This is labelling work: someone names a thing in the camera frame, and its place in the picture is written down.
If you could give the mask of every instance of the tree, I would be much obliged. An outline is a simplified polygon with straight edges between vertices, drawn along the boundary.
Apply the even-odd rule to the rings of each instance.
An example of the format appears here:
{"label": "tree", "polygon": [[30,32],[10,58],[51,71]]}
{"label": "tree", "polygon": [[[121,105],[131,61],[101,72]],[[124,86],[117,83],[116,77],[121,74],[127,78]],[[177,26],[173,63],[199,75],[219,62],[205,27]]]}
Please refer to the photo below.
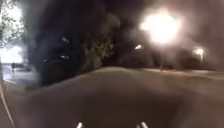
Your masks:
{"label": "tree", "polygon": [[103,61],[113,54],[114,32],[119,28],[120,20],[114,14],[106,12],[103,8],[101,9],[104,12],[105,20],[101,24],[99,33],[88,32],[84,36],[83,48],[86,61],[81,72],[100,68]]}
{"label": "tree", "polygon": [[4,0],[2,3],[2,45],[16,43],[23,39],[24,24],[22,12],[13,0]]}

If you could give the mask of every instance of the street light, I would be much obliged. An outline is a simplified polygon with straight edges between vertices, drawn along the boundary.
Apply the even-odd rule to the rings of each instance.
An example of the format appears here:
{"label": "street light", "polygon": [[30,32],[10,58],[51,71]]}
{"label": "street light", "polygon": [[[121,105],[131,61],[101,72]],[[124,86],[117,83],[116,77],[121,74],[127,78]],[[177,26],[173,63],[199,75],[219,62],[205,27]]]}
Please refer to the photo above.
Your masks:
{"label": "street light", "polygon": [[[146,16],[140,24],[140,29],[147,32],[151,41],[161,48],[172,43],[181,28],[181,24],[181,20],[173,17],[167,10],[160,9],[157,13]],[[160,53],[160,70],[162,71],[164,58],[161,50]]]}
{"label": "street light", "polygon": [[200,61],[201,61],[201,63],[202,63],[203,60],[204,60],[204,53],[205,53],[204,49],[202,49],[202,48],[197,48],[197,49],[195,49],[195,50],[193,51],[193,53],[194,53],[195,55],[200,56]]}
{"label": "street light", "polygon": [[135,50],[139,50],[139,49],[143,49],[143,46],[140,44],[135,47]]}

